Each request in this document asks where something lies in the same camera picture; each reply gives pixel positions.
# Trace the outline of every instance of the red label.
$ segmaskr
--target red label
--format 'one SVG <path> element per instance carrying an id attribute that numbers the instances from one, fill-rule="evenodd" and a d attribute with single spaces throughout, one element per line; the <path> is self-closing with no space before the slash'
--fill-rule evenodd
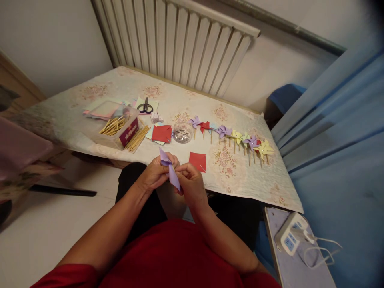
<path id="1" fill-rule="evenodd" d="M 128 142 L 132 139 L 132 137 L 139 130 L 139 122 L 136 119 L 128 126 L 128 128 L 120 135 L 119 139 L 123 147 L 127 146 Z"/>

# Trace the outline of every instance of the yellow pinwheel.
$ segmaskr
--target yellow pinwheel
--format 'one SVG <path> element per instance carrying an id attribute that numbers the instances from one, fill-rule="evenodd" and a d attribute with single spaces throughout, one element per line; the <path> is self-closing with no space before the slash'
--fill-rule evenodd
<path id="1" fill-rule="evenodd" d="M 264 162 L 264 155 L 267 157 L 268 161 L 268 154 L 274 154 L 274 150 L 271 146 L 269 146 L 268 140 L 261 141 L 261 144 L 259 147 L 255 147 L 254 150 L 257 150 L 260 153 L 260 159 Z"/>
<path id="2" fill-rule="evenodd" d="M 244 133 L 244 136 L 240 137 L 240 139 L 243 142 L 245 147 L 248 147 L 248 144 L 246 142 L 244 142 L 244 140 L 249 140 L 250 138 L 251 138 L 251 136 L 247 132 Z"/>
<path id="3" fill-rule="evenodd" d="M 236 142 L 236 144 L 240 144 L 241 142 L 241 137 L 243 135 L 240 133 L 240 132 L 236 132 L 236 130 L 232 130 L 232 134 L 231 134 L 231 138 L 233 138 L 233 140 Z"/>

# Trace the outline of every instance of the scissors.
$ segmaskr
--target scissors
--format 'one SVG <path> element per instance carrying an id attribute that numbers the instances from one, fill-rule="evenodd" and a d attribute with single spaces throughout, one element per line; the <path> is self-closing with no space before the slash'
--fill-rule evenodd
<path id="1" fill-rule="evenodd" d="M 147 114 L 150 114 L 150 113 L 153 112 L 153 107 L 150 104 L 148 104 L 148 97 L 145 98 L 145 103 L 144 104 L 140 104 L 139 106 L 137 106 L 137 109 L 139 110 L 140 113 L 144 113 L 145 112 Z"/>

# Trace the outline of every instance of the black pants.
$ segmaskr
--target black pants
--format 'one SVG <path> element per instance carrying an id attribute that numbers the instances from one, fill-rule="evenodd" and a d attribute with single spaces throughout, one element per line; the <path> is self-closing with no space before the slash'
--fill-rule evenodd
<path id="1" fill-rule="evenodd" d="M 132 163 L 121 171 L 116 203 L 125 195 L 145 168 L 145 164 Z M 217 217 L 253 251 L 259 221 L 262 217 L 259 202 L 249 198 L 217 194 L 209 199 L 208 203 L 217 213 Z M 166 220 L 167 216 L 161 206 L 157 192 L 154 190 L 136 219 L 126 244 L 148 231 L 151 227 Z"/>

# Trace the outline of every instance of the floor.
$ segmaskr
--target floor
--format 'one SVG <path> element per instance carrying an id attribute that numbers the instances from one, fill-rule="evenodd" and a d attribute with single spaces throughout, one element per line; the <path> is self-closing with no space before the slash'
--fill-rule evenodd
<path id="1" fill-rule="evenodd" d="M 31 192 L 23 213 L 0 233 L 0 287 L 29 287 L 52 270 L 71 246 L 113 205 L 121 170 L 71 157 L 65 170 L 39 184 L 95 190 L 95 197 Z M 170 184 L 158 189 L 168 218 L 193 221 Z"/>

